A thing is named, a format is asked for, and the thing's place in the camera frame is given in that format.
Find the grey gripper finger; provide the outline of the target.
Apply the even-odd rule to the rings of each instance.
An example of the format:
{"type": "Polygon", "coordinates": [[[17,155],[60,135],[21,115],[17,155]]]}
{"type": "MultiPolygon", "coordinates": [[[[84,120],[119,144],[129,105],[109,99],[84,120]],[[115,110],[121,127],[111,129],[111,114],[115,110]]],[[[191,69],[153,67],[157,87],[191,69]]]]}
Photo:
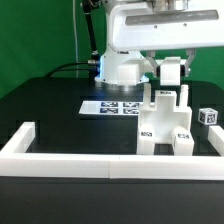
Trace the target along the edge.
{"type": "Polygon", "coordinates": [[[146,52],[146,58],[153,68],[153,76],[158,77],[160,74],[160,66],[154,59],[155,55],[156,55],[155,51],[147,51],[146,52]]]}
{"type": "Polygon", "coordinates": [[[187,49],[186,54],[187,54],[187,59],[181,65],[181,75],[188,77],[190,74],[190,71],[191,71],[190,65],[196,56],[196,50],[195,49],[187,49]]]}

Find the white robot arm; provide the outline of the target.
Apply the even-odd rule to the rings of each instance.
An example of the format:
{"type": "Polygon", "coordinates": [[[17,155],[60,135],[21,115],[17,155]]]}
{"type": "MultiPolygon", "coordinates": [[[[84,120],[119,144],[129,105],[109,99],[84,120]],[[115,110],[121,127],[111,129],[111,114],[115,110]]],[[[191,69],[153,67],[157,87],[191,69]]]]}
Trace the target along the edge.
{"type": "Polygon", "coordinates": [[[112,88],[146,82],[178,85],[195,51],[224,46],[224,0],[101,0],[106,51],[95,81],[112,88]]]}

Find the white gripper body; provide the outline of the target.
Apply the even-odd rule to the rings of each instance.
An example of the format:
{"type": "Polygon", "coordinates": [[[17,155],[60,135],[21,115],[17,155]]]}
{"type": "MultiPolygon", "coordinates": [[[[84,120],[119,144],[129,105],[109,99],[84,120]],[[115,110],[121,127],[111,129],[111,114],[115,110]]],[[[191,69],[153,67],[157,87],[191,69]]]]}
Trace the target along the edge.
{"type": "Polygon", "coordinates": [[[188,0],[187,8],[156,10],[150,1],[114,6],[108,17],[114,51],[224,46],[224,0],[188,0]]]}

